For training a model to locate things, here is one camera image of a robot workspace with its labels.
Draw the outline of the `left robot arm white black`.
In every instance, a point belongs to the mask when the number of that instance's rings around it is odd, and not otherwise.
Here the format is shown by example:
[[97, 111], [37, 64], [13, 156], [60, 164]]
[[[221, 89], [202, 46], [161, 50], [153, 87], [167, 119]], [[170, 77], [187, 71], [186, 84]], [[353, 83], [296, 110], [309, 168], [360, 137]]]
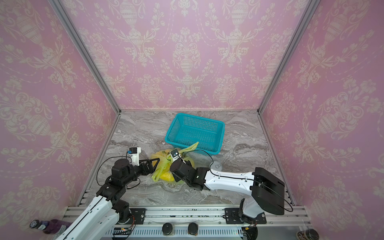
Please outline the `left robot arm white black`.
[[127, 191], [127, 185], [140, 176], [154, 173], [159, 162], [158, 158], [140, 160], [139, 164], [134, 166], [127, 159], [117, 160], [111, 175], [88, 207], [57, 239], [100, 240], [114, 225], [127, 222], [132, 214], [129, 203], [121, 199]]

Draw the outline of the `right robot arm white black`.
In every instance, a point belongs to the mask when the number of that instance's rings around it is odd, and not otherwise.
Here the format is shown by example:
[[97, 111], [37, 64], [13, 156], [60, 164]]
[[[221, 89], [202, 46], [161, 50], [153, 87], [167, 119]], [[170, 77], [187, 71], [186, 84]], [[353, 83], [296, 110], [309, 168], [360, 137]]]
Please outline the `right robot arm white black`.
[[195, 169], [183, 160], [176, 160], [171, 164], [170, 172], [176, 182], [183, 181], [198, 191], [225, 190], [247, 195], [239, 207], [239, 218], [243, 223], [251, 224], [263, 213], [285, 214], [285, 184], [263, 168], [229, 173], [203, 167]]

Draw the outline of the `yellow-green plastic bag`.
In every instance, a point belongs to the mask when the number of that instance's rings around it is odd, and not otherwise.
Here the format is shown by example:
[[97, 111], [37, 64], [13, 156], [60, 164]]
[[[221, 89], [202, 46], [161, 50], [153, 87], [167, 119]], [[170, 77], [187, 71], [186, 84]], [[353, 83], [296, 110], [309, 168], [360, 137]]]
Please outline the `yellow-green plastic bag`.
[[[191, 157], [188, 157], [187, 153], [196, 150], [198, 144], [199, 142], [196, 142], [187, 148], [183, 148], [183, 149], [174, 148], [174, 149], [178, 149], [183, 160], [191, 162], [192, 166], [195, 167], [194, 160]], [[155, 172], [152, 174], [152, 180], [154, 182], [158, 182], [159, 180], [162, 180], [169, 183], [175, 183], [175, 179], [170, 171], [170, 167], [172, 164], [170, 151], [172, 150], [173, 149], [166, 149], [166, 150], [158, 151], [151, 155], [150, 159], [159, 158], [161, 160]]]

